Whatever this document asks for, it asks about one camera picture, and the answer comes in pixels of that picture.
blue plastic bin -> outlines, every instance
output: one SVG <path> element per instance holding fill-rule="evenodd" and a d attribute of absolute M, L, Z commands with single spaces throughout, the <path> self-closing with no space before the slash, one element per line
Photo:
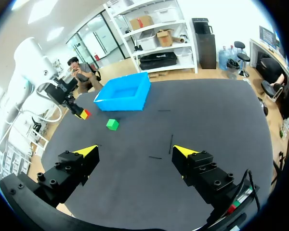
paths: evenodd
<path fill-rule="evenodd" d="M 147 72 L 108 81 L 94 99 L 102 111 L 142 111 L 150 90 Z"/>

plastic storage box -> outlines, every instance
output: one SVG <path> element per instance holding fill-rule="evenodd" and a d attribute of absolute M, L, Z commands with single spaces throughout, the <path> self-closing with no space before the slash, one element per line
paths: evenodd
<path fill-rule="evenodd" d="M 193 62 L 193 53 L 190 48 L 177 48 L 174 50 L 175 55 L 178 58 L 178 64 L 180 65 L 190 65 Z"/>
<path fill-rule="evenodd" d="M 102 111 L 142 111 L 150 86 L 147 72 L 111 79 L 94 103 Z"/>
<path fill-rule="evenodd" d="M 110 0 L 107 2 L 107 5 L 114 9 L 115 12 L 121 12 L 133 4 L 132 0 Z"/>
<path fill-rule="evenodd" d="M 162 23 L 177 21 L 180 19 L 178 8 L 167 7 L 164 9 L 159 9 L 155 11 Z"/>
<path fill-rule="evenodd" d="M 146 30 L 141 33 L 137 44 L 141 45 L 144 51 L 154 50 L 158 47 L 159 42 L 154 29 Z"/>

man sitting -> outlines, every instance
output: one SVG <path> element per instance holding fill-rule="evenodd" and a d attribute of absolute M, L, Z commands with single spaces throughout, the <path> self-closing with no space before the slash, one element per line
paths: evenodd
<path fill-rule="evenodd" d="M 103 85 L 97 81 L 96 75 L 92 73 L 88 64 L 80 64 L 77 57 L 71 58 L 67 64 L 73 69 L 72 76 L 78 82 L 79 93 L 86 93 L 91 87 L 94 87 L 96 91 L 103 88 Z"/>

white shelving unit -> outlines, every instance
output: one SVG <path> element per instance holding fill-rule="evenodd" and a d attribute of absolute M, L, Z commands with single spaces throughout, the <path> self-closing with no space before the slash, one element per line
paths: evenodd
<path fill-rule="evenodd" d="M 197 73 L 198 72 L 197 57 L 196 57 L 196 50 L 195 50 L 194 41 L 193 41 L 192 30 L 191 30 L 189 22 L 184 19 L 184 16 L 182 14 L 182 11 L 180 9 L 178 2 L 176 0 L 134 0 L 133 2 L 134 2 L 133 5 L 128 6 L 125 9 L 122 9 L 118 12 L 113 12 L 108 7 L 107 4 L 104 4 L 104 8 L 105 8 L 106 12 L 109 14 L 111 21 L 113 22 L 117 32 L 119 33 L 119 35 L 123 41 L 123 44 L 125 45 L 127 52 L 129 53 L 131 60 L 134 64 L 137 72 L 138 73 L 140 73 L 140 72 L 158 72 L 158 71 L 166 71 L 166 70 L 178 70 L 178 69 L 194 68 L 195 73 Z M 161 23 L 160 21 L 158 21 L 157 15 L 155 15 L 154 10 L 166 8 L 169 4 L 175 5 L 175 7 L 178 8 L 178 10 L 181 14 L 181 19 L 176 20 L 176 21 Z M 131 20 L 133 18 L 144 16 L 146 14 L 150 15 L 152 17 L 154 24 L 151 26 L 146 26 L 146 27 L 140 28 L 138 30 L 131 30 L 131 32 L 129 32 L 127 34 L 122 34 L 122 32 L 121 32 L 121 30 L 120 30 L 120 28 L 119 28 L 119 26 L 115 20 L 115 18 L 118 15 L 123 15 L 123 17 L 126 17 L 125 21 L 129 22 L 129 20 Z M 127 43 L 127 39 L 129 37 L 132 36 L 133 40 L 136 41 L 139 38 L 141 32 L 143 32 L 143 31 L 150 30 L 150 29 L 159 30 L 159 28 L 161 28 L 161 27 L 163 29 L 165 29 L 167 26 L 169 26 L 170 28 L 171 28 L 171 26 L 176 26 L 177 28 L 179 28 L 179 27 L 184 28 L 184 31 L 186 32 L 186 35 L 188 37 L 188 42 L 187 43 L 174 42 L 172 44 L 172 46 L 170 46 L 170 47 L 159 46 L 156 49 L 149 50 L 149 51 L 132 51 L 130 49 L 130 47 Z M 155 53 L 158 51 L 173 50 L 173 49 L 182 48 L 182 47 L 190 47 L 191 48 L 193 60 L 194 60 L 193 65 L 176 64 L 176 65 L 172 65 L 172 66 L 154 68 L 154 69 L 149 69 L 149 70 L 141 70 L 139 67 L 139 56 L 148 55 L 150 53 Z"/>

paper roll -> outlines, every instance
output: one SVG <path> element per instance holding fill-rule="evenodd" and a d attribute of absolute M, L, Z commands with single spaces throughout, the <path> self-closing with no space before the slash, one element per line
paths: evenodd
<path fill-rule="evenodd" d="M 184 38 L 172 37 L 172 40 L 179 43 L 185 43 Z"/>

